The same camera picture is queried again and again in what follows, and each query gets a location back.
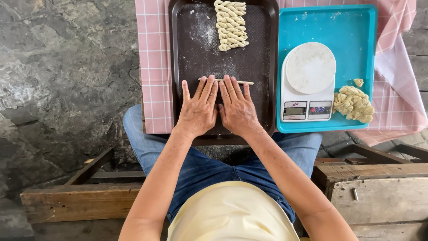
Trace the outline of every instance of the tray rim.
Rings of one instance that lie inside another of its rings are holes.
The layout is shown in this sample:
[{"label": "tray rim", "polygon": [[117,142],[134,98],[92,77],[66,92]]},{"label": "tray rim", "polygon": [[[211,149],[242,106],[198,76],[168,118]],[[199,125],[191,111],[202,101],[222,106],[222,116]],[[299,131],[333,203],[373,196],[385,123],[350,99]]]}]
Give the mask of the tray rim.
[{"label": "tray rim", "polygon": [[[179,96],[179,88],[181,81],[176,76],[178,73],[178,33],[177,33],[177,13],[179,10],[178,6],[181,6],[183,0],[171,0],[168,5],[168,21],[169,21],[169,41],[170,41],[170,54],[171,54],[171,79],[172,79],[172,117],[173,117],[173,127],[177,124],[179,118],[178,109],[181,108],[179,102],[175,101],[177,96]],[[269,96],[269,101],[271,101],[272,110],[272,123],[269,129],[265,131],[272,136],[276,129],[276,84],[277,84],[277,70],[278,70],[278,29],[279,29],[279,5],[277,0],[249,0],[246,1],[247,5],[258,5],[262,6],[263,2],[268,2],[272,5],[273,12],[268,11],[270,15],[271,28],[270,28],[270,68],[269,68],[269,79],[273,79],[273,84],[269,86],[269,92],[272,93],[272,96]],[[216,135],[215,138],[208,138],[208,136],[199,136],[197,137],[192,145],[244,145],[247,142],[240,136],[234,134],[226,135]]]},{"label": "tray rim", "polygon": [[[376,31],[377,31],[377,16],[378,16],[378,9],[376,8],[375,5],[373,4],[357,4],[357,5],[333,5],[333,6],[310,6],[310,7],[296,7],[296,8],[281,8],[279,10],[279,16],[281,16],[284,12],[301,12],[301,11],[312,11],[312,10],[347,10],[347,9],[367,9],[367,11],[370,14],[370,22],[369,22],[369,38],[372,40],[369,42],[369,48],[368,48],[368,57],[367,57],[367,73],[370,73],[370,79],[372,82],[372,87],[370,88],[369,91],[369,100],[370,102],[372,102],[372,96],[373,96],[373,80],[374,80],[374,75],[375,75],[375,53],[376,53],[376,44],[377,44],[377,40],[376,40]],[[281,79],[281,73],[278,70],[278,79]],[[281,89],[281,81],[277,82],[277,93],[276,93],[276,98],[277,98],[277,103],[278,103],[278,99],[280,101],[281,96],[280,96],[280,89]],[[277,130],[281,133],[305,133],[305,132],[319,132],[319,131],[337,131],[337,130],[355,130],[355,129],[361,129],[361,128],[365,128],[367,127],[369,124],[368,123],[361,123],[361,124],[350,124],[350,125],[338,125],[335,127],[301,127],[301,128],[295,128],[295,129],[284,129],[281,127],[281,123],[282,121],[280,120],[280,114],[281,114],[281,110],[280,110],[280,105],[277,104],[276,107],[276,127]]]}]

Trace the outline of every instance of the jeans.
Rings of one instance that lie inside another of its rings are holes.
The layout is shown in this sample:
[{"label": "jeans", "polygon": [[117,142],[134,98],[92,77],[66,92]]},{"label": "jeans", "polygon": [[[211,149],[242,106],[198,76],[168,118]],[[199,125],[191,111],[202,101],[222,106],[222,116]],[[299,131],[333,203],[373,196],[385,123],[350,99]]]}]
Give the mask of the jeans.
[{"label": "jeans", "polygon": [[[147,176],[166,144],[167,135],[144,134],[141,120],[141,105],[135,105],[126,112],[123,126],[138,162]],[[308,177],[311,176],[322,140],[321,133],[275,133],[272,139]],[[243,181],[262,189],[283,208],[290,221],[294,222],[293,209],[255,154],[241,165],[230,166],[207,157],[194,147],[190,148],[181,167],[167,212],[168,219],[172,221],[180,207],[193,194],[224,181]]]}]

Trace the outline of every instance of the pink checkered tablecloth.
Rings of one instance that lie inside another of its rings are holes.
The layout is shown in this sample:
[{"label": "pink checkered tablecloth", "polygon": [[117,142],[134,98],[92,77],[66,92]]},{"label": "pink checkered tablecloth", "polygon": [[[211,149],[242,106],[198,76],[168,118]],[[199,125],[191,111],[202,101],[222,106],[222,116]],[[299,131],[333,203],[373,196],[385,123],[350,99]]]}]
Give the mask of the pink checkered tablecloth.
[{"label": "pink checkered tablecloth", "polygon": [[[135,0],[141,86],[147,133],[170,133],[172,78],[169,0]],[[279,7],[374,4],[379,10],[372,105],[373,121],[350,130],[372,146],[414,134],[428,120],[401,33],[410,29],[416,0],[278,0]]]}]

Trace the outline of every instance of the plastic tray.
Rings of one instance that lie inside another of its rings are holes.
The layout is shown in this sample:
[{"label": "plastic tray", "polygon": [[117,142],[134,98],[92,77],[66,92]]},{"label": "plastic tray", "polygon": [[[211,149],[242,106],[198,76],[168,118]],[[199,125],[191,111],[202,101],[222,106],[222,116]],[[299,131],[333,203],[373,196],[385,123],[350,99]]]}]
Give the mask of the plastic tray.
[{"label": "plastic tray", "polygon": [[[364,80],[359,88],[372,101],[376,49],[377,9],[374,5],[283,8],[279,12],[278,66],[296,46],[306,42],[326,45],[336,59],[335,92]],[[336,112],[328,121],[287,122],[281,116],[281,68],[278,68],[276,126],[282,133],[364,128],[368,124],[346,120]]]},{"label": "plastic tray", "polygon": [[[221,52],[215,24],[213,0],[171,0],[169,3],[169,32],[172,66],[172,104],[174,124],[183,103],[181,81],[187,80],[190,93],[195,93],[198,78],[225,74],[241,81],[251,81],[251,96],[257,116],[264,129],[275,130],[276,72],[278,60],[278,17],[276,0],[249,0],[243,16],[248,33],[248,46]],[[220,91],[217,103],[221,103]],[[216,126],[200,136],[194,145],[245,144],[231,134],[217,119]]]}]

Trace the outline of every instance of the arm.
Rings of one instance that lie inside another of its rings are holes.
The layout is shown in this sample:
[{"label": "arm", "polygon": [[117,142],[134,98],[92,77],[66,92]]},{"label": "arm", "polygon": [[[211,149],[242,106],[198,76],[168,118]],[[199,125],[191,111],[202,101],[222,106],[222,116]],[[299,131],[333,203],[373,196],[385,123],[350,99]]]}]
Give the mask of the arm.
[{"label": "arm", "polygon": [[120,232],[119,241],[160,240],[181,166],[195,137],[214,127],[218,83],[202,77],[190,98],[183,80],[183,106],[177,125],[141,187]]},{"label": "arm", "polygon": [[248,142],[299,216],[311,240],[357,241],[337,209],[260,125],[250,87],[244,84],[242,94],[236,79],[226,75],[220,82],[220,91],[224,102],[224,106],[219,106],[223,125]]}]

